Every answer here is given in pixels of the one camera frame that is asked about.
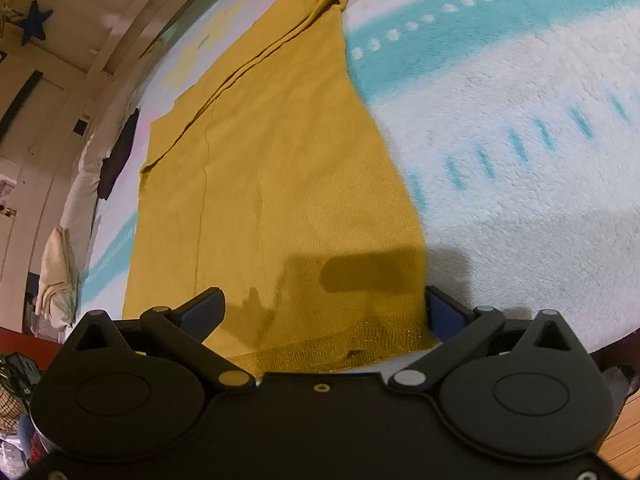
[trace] blue star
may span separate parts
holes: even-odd
[[[33,0],[31,2],[31,7],[27,17],[15,23],[15,25],[24,31],[22,34],[22,46],[27,44],[31,36],[42,41],[47,39],[43,25],[45,20],[52,14],[53,9],[48,10],[47,12],[40,12],[40,9],[38,8],[38,1]]]

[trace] yellow sweater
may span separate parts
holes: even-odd
[[[125,317],[226,297],[254,374],[426,348],[425,248],[346,71],[347,0],[278,0],[151,128]]]

